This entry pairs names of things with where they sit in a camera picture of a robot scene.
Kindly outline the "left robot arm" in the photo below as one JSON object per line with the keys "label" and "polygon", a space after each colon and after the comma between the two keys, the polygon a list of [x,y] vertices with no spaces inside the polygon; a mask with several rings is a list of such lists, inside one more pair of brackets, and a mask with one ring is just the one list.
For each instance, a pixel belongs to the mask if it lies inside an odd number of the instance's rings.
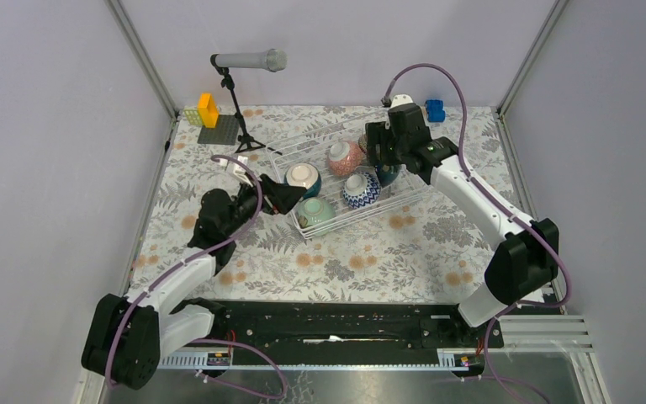
{"label": "left robot arm", "polygon": [[306,189],[266,174],[240,185],[236,195],[211,189],[201,198],[187,257],[173,271],[127,295],[107,294],[97,303],[82,351],[84,369],[133,390],[154,375],[160,360],[195,340],[209,346],[227,334],[223,305],[190,299],[195,286],[212,279],[230,261],[235,237],[260,213],[286,214]]}

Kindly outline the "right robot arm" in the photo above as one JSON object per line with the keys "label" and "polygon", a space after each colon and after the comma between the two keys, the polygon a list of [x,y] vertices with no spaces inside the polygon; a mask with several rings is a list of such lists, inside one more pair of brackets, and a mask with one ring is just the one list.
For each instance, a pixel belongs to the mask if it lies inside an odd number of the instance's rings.
{"label": "right robot arm", "polygon": [[364,126],[364,136],[370,162],[403,165],[445,194],[494,251],[481,286],[458,304],[458,317],[448,325],[454,343],[472,345],[481,325],[557,277],[558,227],[550,219],[534,220],[490,189],[463,156],[462,143],[432,138],[420,106],[390,108],[385,121]]}

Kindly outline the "dark teal floral bowl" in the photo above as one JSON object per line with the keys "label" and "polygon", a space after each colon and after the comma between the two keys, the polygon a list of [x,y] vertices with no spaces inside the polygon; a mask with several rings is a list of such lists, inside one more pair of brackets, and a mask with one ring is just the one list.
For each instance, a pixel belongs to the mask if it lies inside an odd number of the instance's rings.
{"label": "dark teal floral bowl", "polygon": [[375,174],[380,186],[384,189],[397,179],[400,174],[400,165],[378,164],[375,166]]}

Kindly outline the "blue white patterned bowl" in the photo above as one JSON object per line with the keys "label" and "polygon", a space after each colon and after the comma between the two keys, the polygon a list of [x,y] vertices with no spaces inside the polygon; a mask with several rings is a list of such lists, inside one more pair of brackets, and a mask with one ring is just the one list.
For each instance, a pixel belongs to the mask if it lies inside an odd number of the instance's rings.
{"label": "blue white patterned bowl", "polygon": [[360,172],[350,175],[343,185],[343,199],[351,209],[359,209],[374,204],[381,195],[381,185],[377,176]]}

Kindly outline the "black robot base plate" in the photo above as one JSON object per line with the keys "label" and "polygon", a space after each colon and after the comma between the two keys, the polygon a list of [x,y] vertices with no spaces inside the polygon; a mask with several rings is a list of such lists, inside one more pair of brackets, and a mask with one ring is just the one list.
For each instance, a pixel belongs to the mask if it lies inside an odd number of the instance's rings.
{"label": "black robot base plate", "polygon": [[499,327],[469,327],[455,305],[211,300],[210,338],[234,341],[235,365],[428,367],[450,348],[475,356],[501,348]]}

